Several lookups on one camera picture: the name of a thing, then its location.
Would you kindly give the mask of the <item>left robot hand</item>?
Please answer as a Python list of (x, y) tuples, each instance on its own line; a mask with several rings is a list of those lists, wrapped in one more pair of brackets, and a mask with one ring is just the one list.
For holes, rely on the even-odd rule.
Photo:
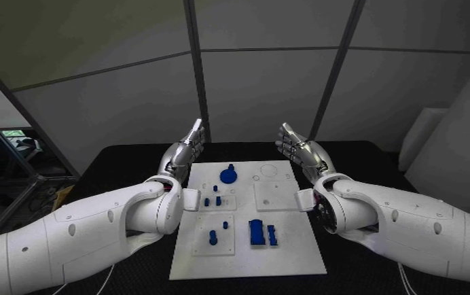
[(192, 163), (203, 151), (205, 143), (203, 120), (196, 119), (188, 135), (167, 148), (157, 169), (157, 174), (170, 176), (182, 184), (188, 177)]

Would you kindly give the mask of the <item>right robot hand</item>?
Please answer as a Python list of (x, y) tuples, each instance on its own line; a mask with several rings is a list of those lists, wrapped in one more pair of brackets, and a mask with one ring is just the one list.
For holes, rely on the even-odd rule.
[(287, 122), (280, 127), (278, 136), (277, 149), (287, 159), (300, 166), (312, 184), (326, 175), (336, 173), (329, 153), (317, 142), (309, 140), (294, 131)]

